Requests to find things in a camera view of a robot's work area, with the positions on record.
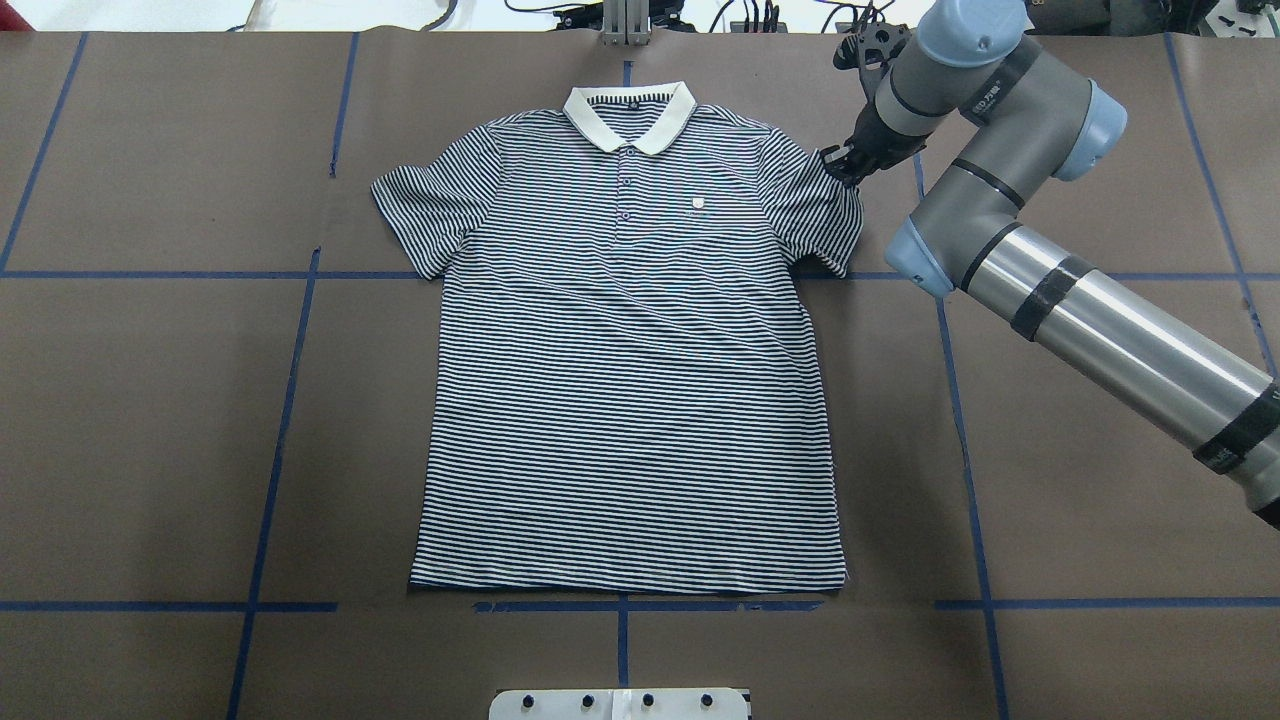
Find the electrical wire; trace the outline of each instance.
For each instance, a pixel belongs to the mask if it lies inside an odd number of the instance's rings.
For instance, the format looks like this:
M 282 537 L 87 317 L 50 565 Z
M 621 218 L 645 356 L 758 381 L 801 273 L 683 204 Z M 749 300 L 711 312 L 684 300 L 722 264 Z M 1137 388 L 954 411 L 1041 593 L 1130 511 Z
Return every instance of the electrical wire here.
M 449 22 L 449 18 L 453 17 L 453 12 L 457 9 L 458 9 L 458 0 L 449 0 L 449 6 L 444 9 L 444 13 L 442 13 L 439 18 L 435 18 L 434 20 L 422 26 L 421 32 L 433 31 L 443 26 L 444 23 Z
M 552 10 L 563 10 L 566 8 L 586 8 L 584 3 L 561 3 L 559 5 L 548 5 L 545 8 L 512 8 L 511 0 L 502 0 L 502 4 L 507 6 L 512 13 L 549 13 Z
M 716 13 L 716 19 L 712 20 L 712 24 L 710 27 L 707 28 L 707 32 L 716 32 L 716 26 L 718 26 L 719 19 L 724 17 L 724 10 L 728 10 L 728 6 L 732 5 L 733 3 L 737 3 L 737 0 L 724 0 L 724 4 L 721 5 L 719 12 Z
M 831 9 L 831 14 L 827 15 L 827 22 L 822 23 L 822 29 L 818 31 L 819 33 L 827 32 L 827 28 L 831 27 L 831 20 L 835 19 L 836 13 L 844 10 L 845 8 L 849 8 L 850 10 L 854 12 L 854 24 L 858 23 L 858 10 L 860 9 L 859 5 L 854 5 L 850 3 L 826 3 L 824 0 L 818 0 L 818 1 L 822 3 L 823 5 L 835 5 L 835 8 Z

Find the shirt collar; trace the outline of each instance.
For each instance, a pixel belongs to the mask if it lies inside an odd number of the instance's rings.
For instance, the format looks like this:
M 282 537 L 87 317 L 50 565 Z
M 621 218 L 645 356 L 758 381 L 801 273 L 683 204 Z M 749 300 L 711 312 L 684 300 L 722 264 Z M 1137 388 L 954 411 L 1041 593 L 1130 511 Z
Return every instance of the shirt collar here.
M 671 96 L 658 122 L 636 138 L 635 142 L 631 142 L 632 147 L 645 155 L 657 155 L 671 147 L 671 143 L 685 129 L 685 123 L 689 122 L 689 117 L 694 113 L 696 102 L 684 82 L 645 87 L 575 87 L 568 94 L 568 100 L 564 101 L 564 115 L 573 123 L 577 132 L 582 133 L 582 137 L 590 140 L 600 150 L 613 152 L 618 147 L 627 145 L 627 142 L 618 137 L 618 133 L 613 132 L 613 128 L 595 114 L 595 109 L 591 108 L 590 101 L 596 97 L 626 100 L 645 95 Z

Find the polo shirt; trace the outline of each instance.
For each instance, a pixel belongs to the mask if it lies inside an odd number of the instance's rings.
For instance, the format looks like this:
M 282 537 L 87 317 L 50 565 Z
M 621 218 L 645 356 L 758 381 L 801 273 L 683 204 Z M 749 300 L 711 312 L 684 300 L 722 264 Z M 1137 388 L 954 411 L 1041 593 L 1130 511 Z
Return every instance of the polo shirt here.
M 410 583 L 765 593 L 844 584 L 813 325 L 856 190 L 684 83 L 575 88 L 374 199 L 443 277 Z

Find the white wall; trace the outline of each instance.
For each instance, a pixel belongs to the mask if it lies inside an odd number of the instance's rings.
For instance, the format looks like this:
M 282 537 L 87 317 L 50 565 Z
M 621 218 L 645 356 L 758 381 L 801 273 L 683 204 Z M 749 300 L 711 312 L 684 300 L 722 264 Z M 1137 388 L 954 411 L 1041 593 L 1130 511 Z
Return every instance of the white wall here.
M 557 0 L 511 0 L 516 6 L 550 5 Z M 763 9 L 763 0 L 759 0 Z M 36 29 L 50 31 L 224 31 L 243 24 L 253 0 L 9 0 Z M 897 0 L 890 22 L 915 26 L 932 0 Z M 421 27 L 439 17 L 445 0 L 261 0 L 259 19 L 268 29 L 353 31 L 379 24 Z M 719 0 L 685 0 L 684 19 L 705 32 Z M 783 0 L 782 20 L 791 32 L 818 32 L 832 6 L 813 0 Z M 842 10 L 837 19 L 847 19 Z M 726 12 L 742 18 L 742 4 Z M 442 29 L 548 29 L 550 14 L 512 13 L 502 0 L 460 0 L 454 18 Z

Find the blue tape line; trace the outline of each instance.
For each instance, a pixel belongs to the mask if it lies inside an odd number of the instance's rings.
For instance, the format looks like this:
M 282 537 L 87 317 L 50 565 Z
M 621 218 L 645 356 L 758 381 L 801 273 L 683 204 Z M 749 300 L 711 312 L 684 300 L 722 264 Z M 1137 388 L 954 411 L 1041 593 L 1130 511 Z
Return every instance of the blue tape line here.
M 45 154 L 49 152 L 49 142 L 54 138 L 54 129 L 58 128 L 58 119 L 63 114 L 63 105 L 67 104 L 67 95 L 72 90 L 72 81 L 76 79 L 76 69 L 79 68 L 81 56 L 84 55 L 84 42 L 88 40 L 88 33 L 82 32 L 79 42 L 76 45 L 76 54 L 72 55 L 72 64 L 67 68 L 67 77 L 63 79 L 63 91 L 58 94 L 58 102 L 54 105 L 54 113 L 49 117 L 49 126 L 45 128 L 45 137 L 40 141 L 40 150 L 36 151 L 36 161 L 31 165 L 31 174 L 27 176 L 27 187 L 22 191 L 22 197 L 18 200 L 18 210 L 13 215 L 13 224 L 9 225 L 9 237 L 4 241 L 4 250 L 0 251 L 0 272 L 5 269 L 9 264 L 9 255 L 13 252 L 13 245 L 18 241 L 18 229 L 22 227 L 22 217 L 27 214 L 27 202 L 31 201 L 31 193 L 36 188 L 36 179 L 40 177 L 40 168 L 45 164 Z
M 150 600 L 9 600 L 0 612 L 244 612 L 247 602 Z M 337 602 L 264 602 L 259 612 L 337 612 Z
M 260 602 L 256 612 L 337 612 L 337 602 Z
M 244 669 L 248 666 L 248 646 L 253 639 L 253 618 L 256 614 L 252 610 L 244 612 L 244 625 L 241 626 L 241 644 L 239 651 L 236 655 L 236 675 L 232 679 L 232 696 L 227 701 L 227 720 L 236 720 L 239 715 L 239 698 L 241 692 L 244 689 Z
M 631 632 L 627 621 L 627 596 L 618 596 L 618 687 L 631 687 L 631 650 L 628 647 Z
M 243 602 L 5 601 L 0 612 L 244 612 Z
M 616 612 L 616 600 L 543 600 L 517 602 L 477 602 L 471 606 L 477 614 L 489 612 Z
M 982 610 L 980 600 L 947 600 L 934 610 Z M 1046 600 L 993 600 L 995 610 L 1157 610 L 1212 607 L 1280 607 L 1280 597 L 1098 597 Z
M 297 270 L 6 270 L 0 277 L 67 281 L 302 281 L 307 274 Z
M 1240 252 L 1235 246 L 1235 236 L 1231 225 L 1226 222 L 1226 211 L 1222 210 L 1222 200 L 1217 193 L 1217 184 L 1213 182 L 1213 173 L 1208 169 L 1208 159 L 1204 156 L 1204 147 L 1201 146 L 1199 132 L 1196 131 L 1196 119 L 1192 118 L 1192 108 L 1187 102 L 1187 91 L 1183 87 L 1183 73 L 1178 67 L 1178 53 L 1174 51 L 1172 35 L 1165 33 L 1165 54 L 1169 55 L 1169 68 L 1174 74 L 1174 88 L 1178 91 L 1178 104 L 1183 109 L 1183 122 L 1187 124 L 1187 133 L 1190 136 L 1192 147 L 1196 150 L 1196 161 L 1199 163 L 1201 176 L 1204 177 L 1204 186 L 1208 188 L 1210 202 L 1213 205 L 1213 214 L 1217 224 L 1222 229 L 1222 240 L 1226 241 L 1226 252 L 1231 256 L 1231 266 L 1235 268 L 1235 277 L 1240 283 L 1240 292 L 1244 295 L 1244 304 L 1249 311 L 1249 320 L 1253 323 L 1253 334 L 1258 338 L 1258 348 L 1266 360 L 1267 372 L 1276 377 L 1276 361 L 1271 355 L 1271 343 L 1267 342 L 1267 333 L 1262 328 L 1262 319 L 1258 318 L 1258 306 L 1253 302 L 1253 291 L 1244 277 L 1244 264 L 1240 261 Z
M 356 72 L 356 49 L 360 46 L 360 33 L 351 33 L 351 50 L 347 51 L 347 77 L 342 81 L 342 102 L 338 104 L 338 122 L 333 128 L 333 155 L 329 158 L 329 177 L 338 177 L 338 151 L 342 149 L 342 127 L 347 122 L 347 100 L 351 99 L 351 76 Z
M 915 188 L 924 199 L 924 163 L 920 154 L 911 156 L 915 164 Z M 987 573 L 987 548 L 982 539 L 982 519 L 978 514 L 978 491 L 973 482 L 973 462 L 969 455 L 969 433 L 965 430 L 964 406 L 960 404 L 960 380 L 956 377 L 955 354 L 951 347 L 951 325 L 942 300 L 936 302 L 938 332 L 942 334 L 942 359 L 947 368 L 947 386 L 951 389 L 951 418 L 960 438 L 960 456 L 964 461 L 964 484 L 969 495 L 969 533 L 973 537 L 973 555 L 978 565 L 978 591 L 982 593 L 982 618 L 987 628 L 987 652 L 991 657 L 991 675 L 996 685 L 996 711 L 1000 720 L 1009 720 L 1009 696 L 1005 692 L 1005 666 L 1000 656 L 1000 635 L 996 632 L 996 611 L 991 605 L 991 578 Z
M 298 365 L 302 360 L 302 346 L 307 337 L 307 322 L 311 319 L 311 299 L 316 290 L 316 270 L 320 268 L 320 249 L 311 252 L 311 268 L 307 270 L 307 288 L 302 295 L 302 311 L 298 316 L 298 333 L 293 340 L 293 359 L 289 363 L 289 382 L 284 388 L 284 407 L 280 410 L 280 428 L 275 434 L 275 455 L 271 459 L 271 479 L 266 486 L 266 502 L 262 507 L 262 524 L 257 533 L 257 553 L 253 557 L 253 575 L 248 585 L 248 607 L 244 611 L 244 626 L 241 629 L 241 646 L 236 656 L 236 675 L 232 679 L 232 693 L 227 703 L 227 717 L 234 720 L 239 712 L 241 691 L 244 687 L 244 670 L 248 667 L 248 650 L 253 641 L 253 616 L 257 612 L 257 598 L 262 588 L 262 568 L 266 565 L 266 543 L 271 537 L 271 519 L 275 514 L 275 496 L 280 486 L 280 470 L 284 466 L 284 441 L 289 433 L 293 416 L 293 397 L 298 387 Z
M 422 275 L 413 270 L 329 270 L 316 273 L 325 281 L 421 281 Z
M 305 281 L 301 270 L 5 270 L 0 278 L 65 281 Z M 416 281 L 412 270 L 324 270 L 316 279 L 332 281 Z
M 765 600 L 741 602 L 735 600 L 655 600 L 632 602 L 635 612 L 810 612 L 822 607 L 822 601 Z

